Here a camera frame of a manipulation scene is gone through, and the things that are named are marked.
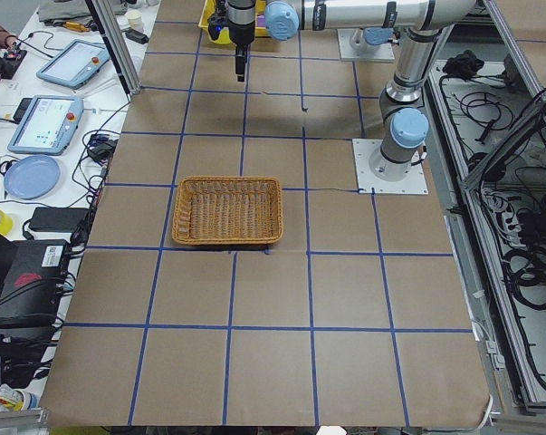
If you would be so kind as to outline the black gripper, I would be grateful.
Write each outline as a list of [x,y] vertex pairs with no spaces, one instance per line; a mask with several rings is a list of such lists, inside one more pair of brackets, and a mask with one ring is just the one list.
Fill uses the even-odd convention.
[[245,81],[246,54],[255,38],[255,20],[248,24],[229,21],[229,36],[235,45],[235,74],[237,81]]

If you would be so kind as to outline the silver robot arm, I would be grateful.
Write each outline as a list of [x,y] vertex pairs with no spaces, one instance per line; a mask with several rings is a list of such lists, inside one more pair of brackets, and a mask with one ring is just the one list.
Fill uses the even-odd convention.
[[473,1],[267,1],[263,15],[268,34],[279,41],[302,30],[399,29],[398,63],[381,97],[387,119],[393,109],[419,99],[453,25],[473,7]]
[[394,36],[393,28],[365,27],[353,31],[350,45],[358,50],[388,43]]

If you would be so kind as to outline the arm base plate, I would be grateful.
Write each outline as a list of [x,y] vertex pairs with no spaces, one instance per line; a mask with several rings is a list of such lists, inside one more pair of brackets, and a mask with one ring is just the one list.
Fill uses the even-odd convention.
[[371,63],[393,63],[395,55],[393,53],[391,40],[377,47],[367,47],[365,49],[355,49],[350,45],[350,37],[354,29],[339,29],[338,40],[340,45],[340,58],[346,61],[371,62]]
[[418,152],[406,163],[392,163],[381,153],[382,140],[354,139],[353,157],[357,190],[364,194],[427,195],[428,188]]

